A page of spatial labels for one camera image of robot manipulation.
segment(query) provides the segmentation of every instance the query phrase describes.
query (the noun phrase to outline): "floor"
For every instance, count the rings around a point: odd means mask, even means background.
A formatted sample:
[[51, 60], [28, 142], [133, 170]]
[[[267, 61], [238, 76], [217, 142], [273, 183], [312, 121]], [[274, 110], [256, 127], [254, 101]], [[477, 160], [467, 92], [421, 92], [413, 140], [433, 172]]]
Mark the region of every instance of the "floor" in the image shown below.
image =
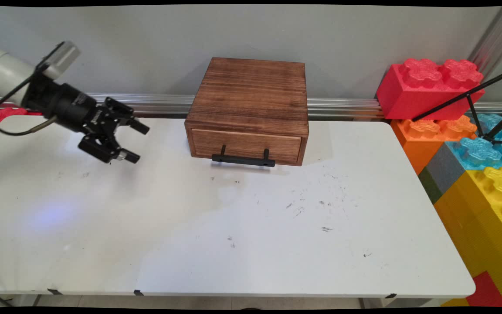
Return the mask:
[[173, 310], [329, 310], [361, 308], [357, 298], [151, 297], [43, 295], [36, 306], [161, 308]]

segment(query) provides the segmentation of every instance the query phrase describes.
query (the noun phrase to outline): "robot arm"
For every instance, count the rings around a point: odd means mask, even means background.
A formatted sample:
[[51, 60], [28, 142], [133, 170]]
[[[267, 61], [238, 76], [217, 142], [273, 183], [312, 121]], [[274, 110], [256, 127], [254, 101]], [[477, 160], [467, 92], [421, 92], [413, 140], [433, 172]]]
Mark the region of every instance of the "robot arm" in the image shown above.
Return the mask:
[[84, 133], [78, 148], [105, 163], [111, 159], [136, 163], [140, 156], [121, 147], [114, 136], [118, 126], [148, 133], [149, 128], [134, 117], [131, 107], [109, 97], [99, 105], [74, 87], [54, 82], [79, 54], [75, 44], [64, 41], [34, 67], [0, 50], [0, 96], [9, 96], [18, 106]]

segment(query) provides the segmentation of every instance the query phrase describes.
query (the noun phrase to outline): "gray wall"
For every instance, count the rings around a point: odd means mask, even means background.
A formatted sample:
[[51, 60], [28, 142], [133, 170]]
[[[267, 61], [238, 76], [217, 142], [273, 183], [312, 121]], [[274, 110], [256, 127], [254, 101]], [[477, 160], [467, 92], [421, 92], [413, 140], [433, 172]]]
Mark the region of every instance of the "gray wall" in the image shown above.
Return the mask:
[[36, 64], [72, 40], [60, 78], [86, 92], [197, 92], [213, 56], [305, 62], [307, 95], [373, 98], [392, 63], [466, 59], [498, 7], [0, 7], [0, 48]]

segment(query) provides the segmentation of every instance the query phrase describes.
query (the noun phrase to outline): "black drawer handle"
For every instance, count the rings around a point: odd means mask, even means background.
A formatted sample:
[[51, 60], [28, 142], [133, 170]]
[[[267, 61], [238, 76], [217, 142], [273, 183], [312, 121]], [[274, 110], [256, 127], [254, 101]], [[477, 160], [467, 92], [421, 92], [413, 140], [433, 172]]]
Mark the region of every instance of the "black drawer handle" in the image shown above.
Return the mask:
[[263, 159], [261, 158], [251, 158], [251, 157], [237, 157], [224, 155], [226, 150], [226, 145], [222, 145], [222, 151], [220, 155], [213, 154], [213, 161], [218, 161], [221, 163], [232, 163], [232, 164], [243, 164], [243, 165], [253, 165], [253, 166], [267, 166], [274, 167], [276, 161], [268, 158], [268, 149], [265, 149]]

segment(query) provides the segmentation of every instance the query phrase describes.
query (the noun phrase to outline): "wooden box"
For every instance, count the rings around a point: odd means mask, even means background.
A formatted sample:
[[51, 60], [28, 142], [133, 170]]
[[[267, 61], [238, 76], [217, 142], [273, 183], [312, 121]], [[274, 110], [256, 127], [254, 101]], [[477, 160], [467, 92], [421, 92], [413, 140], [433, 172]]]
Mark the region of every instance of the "wooden box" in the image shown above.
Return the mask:
[[193, 157], [301, 166], [309, 135], [305, 64], [213, 58], [185, 120]]

